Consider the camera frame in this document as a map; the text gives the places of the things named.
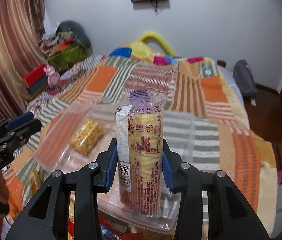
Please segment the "clear plastic storage box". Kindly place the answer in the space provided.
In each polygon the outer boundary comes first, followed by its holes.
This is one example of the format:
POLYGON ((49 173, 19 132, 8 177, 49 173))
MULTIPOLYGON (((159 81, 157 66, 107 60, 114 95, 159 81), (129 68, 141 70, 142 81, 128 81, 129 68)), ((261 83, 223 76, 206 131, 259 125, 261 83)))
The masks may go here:
MULTIPOLYGON (((108 149, 116 137, 116 105, 89 105, 73 103, 57 115, 46 131, 41 132, 39 148, 34 159, 48 173, 61 170, 70 173, 95 161, 100 152, 108 149), (86 119, 97 121, 103 127, 102 135, 87 155, 69 147, 69 141, 86 119)), ((195 138, 195 117, 189 113, 166 110, 163 119, 163 137, 172 152, 177 152, 184 161, 190 161, 195 138)), ((132 212, 120 202, 119 178, 115 177, 110 191, 99 193, 99 210, 129 224, 169 234, 174 231, 180 208, 180 194, 171 194, 166 186, 161 189, 161 204, 154 217, 132 212)))

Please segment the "golden snack pack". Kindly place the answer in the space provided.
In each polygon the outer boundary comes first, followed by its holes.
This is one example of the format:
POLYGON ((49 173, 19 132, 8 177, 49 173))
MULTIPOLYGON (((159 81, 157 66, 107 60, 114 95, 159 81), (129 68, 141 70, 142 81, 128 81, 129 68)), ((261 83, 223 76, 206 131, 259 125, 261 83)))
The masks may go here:
POLYGON ((82 155, 88 155, 103 134, 104 126, 93 120, 85 119, 69 141, 71 149, 82 155))

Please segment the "yellow wafer roll pack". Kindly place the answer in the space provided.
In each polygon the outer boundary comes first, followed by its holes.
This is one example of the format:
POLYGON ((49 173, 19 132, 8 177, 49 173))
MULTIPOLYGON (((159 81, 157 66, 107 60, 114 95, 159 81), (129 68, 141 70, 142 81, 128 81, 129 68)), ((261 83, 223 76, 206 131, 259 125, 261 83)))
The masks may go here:
POLYGON ((138 89, 123 96, 116 110, 120 201, 150 217, 160 209, 165 103, 164 94, 138 89))

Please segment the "red chip bag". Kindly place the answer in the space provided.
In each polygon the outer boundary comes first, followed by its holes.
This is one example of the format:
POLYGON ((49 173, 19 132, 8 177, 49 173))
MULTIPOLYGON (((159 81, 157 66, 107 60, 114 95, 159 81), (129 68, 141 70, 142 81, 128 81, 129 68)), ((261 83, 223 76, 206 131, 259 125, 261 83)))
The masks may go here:
MULTIPOLYGON (((110 223, 101 215, 99 215, 99 224, 102 239, 144 239, 142 232, 137 233, 122 233, 116 230, 110 223)), ((74 239, 74 218, 68 220, 68 238, 74 239)))

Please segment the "red and black box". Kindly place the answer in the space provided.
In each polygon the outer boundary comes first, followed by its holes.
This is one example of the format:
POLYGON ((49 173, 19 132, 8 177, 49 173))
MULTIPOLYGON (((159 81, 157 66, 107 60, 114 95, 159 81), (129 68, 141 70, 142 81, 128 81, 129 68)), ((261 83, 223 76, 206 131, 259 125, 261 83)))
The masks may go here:
POLYGON ((46 64, 37 66, 37 68, 33 69, 21 79, 28 94, 33 95, 41 91, 42 89, 47 88, 48 82, 45 72, 46 66, 46 64))

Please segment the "pink plush toy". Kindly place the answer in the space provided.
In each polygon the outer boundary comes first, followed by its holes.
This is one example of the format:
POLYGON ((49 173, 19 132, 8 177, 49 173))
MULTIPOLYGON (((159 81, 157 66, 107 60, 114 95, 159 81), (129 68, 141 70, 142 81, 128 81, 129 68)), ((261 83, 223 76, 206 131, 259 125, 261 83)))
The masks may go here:
POLYGON ((53 66, 45 66, 44 72, 47 76, 47 82, 50 89, 53 89, 59 82, 60 74, 55 70, 53 66))

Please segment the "striped brown curtain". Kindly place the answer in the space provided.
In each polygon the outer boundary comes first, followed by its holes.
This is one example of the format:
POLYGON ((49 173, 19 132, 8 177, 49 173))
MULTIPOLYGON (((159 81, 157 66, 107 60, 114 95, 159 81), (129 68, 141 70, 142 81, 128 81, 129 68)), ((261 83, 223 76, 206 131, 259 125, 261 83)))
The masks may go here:
POLYGON ((0 120, 26 111, 22 78, 46 63, 44 15, 44 0, 0 0, 0 120))

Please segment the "clutter pile with green bag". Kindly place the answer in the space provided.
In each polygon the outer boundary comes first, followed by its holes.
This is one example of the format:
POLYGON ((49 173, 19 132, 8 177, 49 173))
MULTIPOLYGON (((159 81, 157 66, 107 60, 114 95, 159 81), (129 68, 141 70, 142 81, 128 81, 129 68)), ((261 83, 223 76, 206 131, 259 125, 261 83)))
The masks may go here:
POLYGON ((42 35, 38 45, 50 66, 59 73, 72 68, 92 53, 92 45, 82 25, 76 21, 60 22, 52 32, 42 35))

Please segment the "patchwork striped blanket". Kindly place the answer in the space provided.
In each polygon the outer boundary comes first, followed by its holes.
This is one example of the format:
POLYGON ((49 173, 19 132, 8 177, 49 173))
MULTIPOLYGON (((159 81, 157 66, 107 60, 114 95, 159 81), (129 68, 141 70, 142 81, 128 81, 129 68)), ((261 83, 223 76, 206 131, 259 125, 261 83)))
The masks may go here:
POLYGON ((34 154, 41 132, 57 115, 76 102, 116 105, 122 96, 145 88, 166 95, 164 111, 195 117, 189 163, 205 172, 227 172, 267 232, 273 232, 277 171, 272 145, 250 129, 233 77, 212 59, 177 59, 164 66, 131 57, 95 55, 72 67, 60 82, 57 89, 42 93, 29 105, 42 122, 42 129, 15 152, 15 160, 6 173, 9 220, 16 219, 37 185, 50 174, 34 159, 34 154))

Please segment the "yellow pillow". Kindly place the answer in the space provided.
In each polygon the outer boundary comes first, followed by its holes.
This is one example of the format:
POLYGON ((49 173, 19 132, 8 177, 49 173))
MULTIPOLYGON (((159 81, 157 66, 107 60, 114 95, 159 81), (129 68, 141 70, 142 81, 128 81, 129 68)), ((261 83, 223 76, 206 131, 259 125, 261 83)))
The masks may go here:
POLYGON ((131 49, 131 58, 156 65, 173 64, 177 57, 166 40, 154 31, 144 32, 138 41, 128 43, 127 47, 131 49), (154 50, 151 46, 145 43, 146 41, 155 42, 161 47, 163 53, 154 50))

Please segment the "grey bag on floor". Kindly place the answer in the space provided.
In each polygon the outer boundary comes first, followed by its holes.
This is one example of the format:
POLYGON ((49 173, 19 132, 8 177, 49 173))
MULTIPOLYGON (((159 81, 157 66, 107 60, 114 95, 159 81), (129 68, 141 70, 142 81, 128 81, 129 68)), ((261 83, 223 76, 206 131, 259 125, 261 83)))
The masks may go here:
POLYGON ((239 60, 233 70, 233 78, 243 97, 255 98, 257 88, 249 65, 245 60, 239 60))

